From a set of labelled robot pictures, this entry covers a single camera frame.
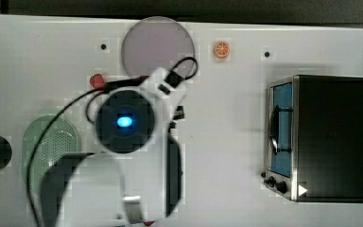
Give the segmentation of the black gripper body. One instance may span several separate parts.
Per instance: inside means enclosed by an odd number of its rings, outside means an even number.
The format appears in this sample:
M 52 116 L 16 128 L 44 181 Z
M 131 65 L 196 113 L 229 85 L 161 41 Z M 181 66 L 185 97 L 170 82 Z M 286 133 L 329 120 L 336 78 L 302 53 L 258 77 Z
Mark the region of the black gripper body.
M 172 131 L 176 128 L 177 122 L 185 118 L 183 106 L 179 106 L 174 112 L 173 119 L 169 123 L 168 131 Z

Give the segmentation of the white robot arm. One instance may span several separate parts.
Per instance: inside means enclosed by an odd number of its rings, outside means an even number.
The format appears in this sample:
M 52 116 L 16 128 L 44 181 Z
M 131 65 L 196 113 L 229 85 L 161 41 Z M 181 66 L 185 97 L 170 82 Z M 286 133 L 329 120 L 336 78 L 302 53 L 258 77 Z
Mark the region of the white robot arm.
M 182 196 L 169 128 L 184 91 L 119 89 L 95 119 L 99 153 L 66 154 L 41 184 L 43 227 L 129 227 L 168 218 Z

